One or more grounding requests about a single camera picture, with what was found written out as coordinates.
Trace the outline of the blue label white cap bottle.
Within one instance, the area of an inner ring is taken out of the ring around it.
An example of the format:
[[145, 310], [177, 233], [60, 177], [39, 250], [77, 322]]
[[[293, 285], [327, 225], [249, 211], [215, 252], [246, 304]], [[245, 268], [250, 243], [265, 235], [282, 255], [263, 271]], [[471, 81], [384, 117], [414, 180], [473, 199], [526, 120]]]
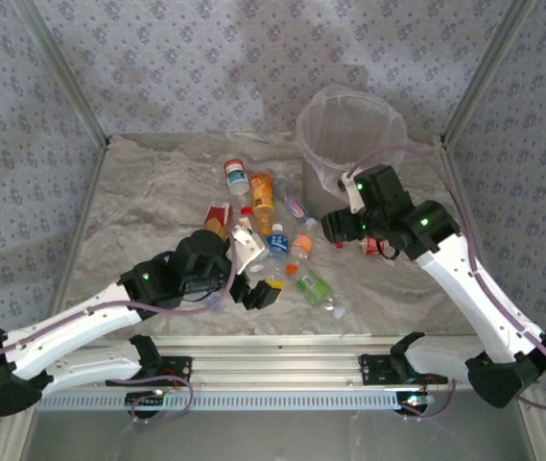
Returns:
[[271, 227], [270, 233], [266, 237], [268, 246], [268, 257], [280, 259], [288, 253], [288, 239], [281, 224], [275, 223]]

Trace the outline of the red teal label bottle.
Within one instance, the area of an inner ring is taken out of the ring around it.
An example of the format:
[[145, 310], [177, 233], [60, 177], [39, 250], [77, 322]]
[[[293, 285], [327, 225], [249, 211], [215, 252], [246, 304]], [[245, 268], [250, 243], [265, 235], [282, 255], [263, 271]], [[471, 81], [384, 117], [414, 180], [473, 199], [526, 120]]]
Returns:
[[224, 164], [224, 171], [230, 194], [240, 196], [249, 191], [249, 179], [243, 161], [238, 158], [228, 160]]

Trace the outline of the black controller board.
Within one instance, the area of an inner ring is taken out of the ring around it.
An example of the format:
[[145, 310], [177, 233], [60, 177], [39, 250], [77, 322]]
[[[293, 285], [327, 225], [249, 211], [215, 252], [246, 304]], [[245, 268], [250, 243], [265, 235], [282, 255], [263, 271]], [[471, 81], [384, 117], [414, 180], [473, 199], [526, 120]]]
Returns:
[[408, 407], [414, 410], [424, 411], [435, 398], [427, 393], [399, 391], [396, 398], [402, 408]]
[[129, 392], [125, 395], [125, 406], [160, 406], [164, 401], [162, 390], [149, 390], [141, 392]]

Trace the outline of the aluminium frame post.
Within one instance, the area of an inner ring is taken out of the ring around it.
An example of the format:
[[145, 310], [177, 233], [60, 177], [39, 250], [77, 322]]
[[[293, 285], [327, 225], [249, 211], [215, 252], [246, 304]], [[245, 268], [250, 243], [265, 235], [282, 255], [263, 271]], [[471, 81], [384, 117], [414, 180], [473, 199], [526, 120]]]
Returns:
[[53, 72], [61, 90], [80, 117], [92, 139], [101, 147], [108, 144], [108, 135], [102, 128], [86, 98], [74, 72], [63, 54], [58, 41], [47, 26], [35, 0], [11, 0], [29, 31], [36, 46]]
[[440, 133], [444, 149], [457, 142], [536, 3], [537, 0], [509, 0], [460, 100]]

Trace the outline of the aluminium side rail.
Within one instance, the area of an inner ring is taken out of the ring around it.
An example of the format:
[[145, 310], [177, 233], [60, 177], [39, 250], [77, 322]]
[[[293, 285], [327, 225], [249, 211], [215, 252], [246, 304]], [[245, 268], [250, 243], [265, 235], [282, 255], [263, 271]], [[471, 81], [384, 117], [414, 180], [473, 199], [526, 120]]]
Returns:
[[522, 351], [524, 325], [513, 302], [479, 261], [474, 218], [464, 191], [453, 146], [444, 149], [439, 140], [443, 176], [461, 219], [462, 232], [446, 238], [429, 263], [431, 276], [455, 302], [473, 327], [490, 359], [511, 362]]
[[34, 202], [25, 216], [31, 239], [23, 313], [12, 324], [28, 327], [62, 310], [83, 223], [106, 146], [88, 138], [55, 143], [30, 180]]

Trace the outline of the black left controller board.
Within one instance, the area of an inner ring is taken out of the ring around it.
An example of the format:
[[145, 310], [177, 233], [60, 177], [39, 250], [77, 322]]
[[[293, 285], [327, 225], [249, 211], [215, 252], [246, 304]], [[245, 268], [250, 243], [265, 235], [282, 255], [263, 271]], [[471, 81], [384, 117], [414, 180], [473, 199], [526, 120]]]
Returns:
[[125, 395], [125, 406], [160, 406], [164, 401], [162, 390], [149, 390], [141, 392], [129, 392]]

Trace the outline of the grey metal panel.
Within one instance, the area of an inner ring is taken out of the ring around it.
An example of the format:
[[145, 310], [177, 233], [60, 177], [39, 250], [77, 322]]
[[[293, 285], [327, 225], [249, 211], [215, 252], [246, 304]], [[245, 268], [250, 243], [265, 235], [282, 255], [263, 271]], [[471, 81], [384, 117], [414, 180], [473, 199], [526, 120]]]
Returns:
[[137, 426], [122, 412], [41, 412], [20, 461], [535, 461], [516, 411], [194, 412]]

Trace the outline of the orange label orange cap bottle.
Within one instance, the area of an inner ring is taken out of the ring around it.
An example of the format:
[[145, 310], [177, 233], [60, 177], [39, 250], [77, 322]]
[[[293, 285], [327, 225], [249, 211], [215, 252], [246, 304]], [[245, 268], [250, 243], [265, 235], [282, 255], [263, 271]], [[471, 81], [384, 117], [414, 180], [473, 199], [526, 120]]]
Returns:
[[310, 235], [299, 233], [290, 245], [288, 262], [286, 266], [286, 274], [293, 276], [298, 272], [298, 269], [311, 256], [313, 248], [313, 239]]

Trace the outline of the black right controller board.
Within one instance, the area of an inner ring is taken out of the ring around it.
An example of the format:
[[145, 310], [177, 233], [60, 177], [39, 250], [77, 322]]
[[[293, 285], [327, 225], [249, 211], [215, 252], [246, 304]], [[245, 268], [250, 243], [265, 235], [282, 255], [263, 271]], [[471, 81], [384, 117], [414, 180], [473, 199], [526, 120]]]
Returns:
[[396, 398], [402, 408], [408, 407], [414, 410], [424, 411], [435, 398], [427, 393], [399, 391]]

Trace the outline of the orange juice bottle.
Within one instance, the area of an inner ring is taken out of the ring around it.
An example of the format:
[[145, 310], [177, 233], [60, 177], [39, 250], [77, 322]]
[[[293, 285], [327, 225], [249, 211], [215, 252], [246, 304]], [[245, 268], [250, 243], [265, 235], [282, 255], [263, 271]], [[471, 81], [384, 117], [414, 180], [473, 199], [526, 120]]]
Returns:
[[273, 183], [268, 173], [256, 173], [250, 179], [252, 213], [263, 236], [268, 236], [274, 224]]

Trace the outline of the green label bottle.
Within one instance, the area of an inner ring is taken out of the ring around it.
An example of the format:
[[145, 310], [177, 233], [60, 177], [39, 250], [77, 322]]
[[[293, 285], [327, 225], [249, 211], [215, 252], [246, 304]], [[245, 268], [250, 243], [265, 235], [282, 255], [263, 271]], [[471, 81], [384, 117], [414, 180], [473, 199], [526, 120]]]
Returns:
[[345, 315], [346, 309], [341, 305], [334, 289], [312, 269], [299, 269], [295, 286], [310, 305], [322, 308], [336, 319]]

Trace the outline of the aluminium front frame rail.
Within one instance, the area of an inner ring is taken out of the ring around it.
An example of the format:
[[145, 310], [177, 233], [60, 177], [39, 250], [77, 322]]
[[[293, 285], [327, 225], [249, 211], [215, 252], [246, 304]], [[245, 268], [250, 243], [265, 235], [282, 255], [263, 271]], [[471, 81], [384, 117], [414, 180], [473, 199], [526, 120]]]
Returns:
[[[328, 390], [360, 387], [372, 373], [364, 354], [387, 355], [394, 336], [175, 336], [154, 337], [162, 356], [190, 357], [191, 383], [205, 390]], [[78, 348], [39, 342], [12, 359], [18, 376], [52, 377], [49, 395], [106, 380], [131, 378], [145, 354], [128, 340], [99, 339]]]

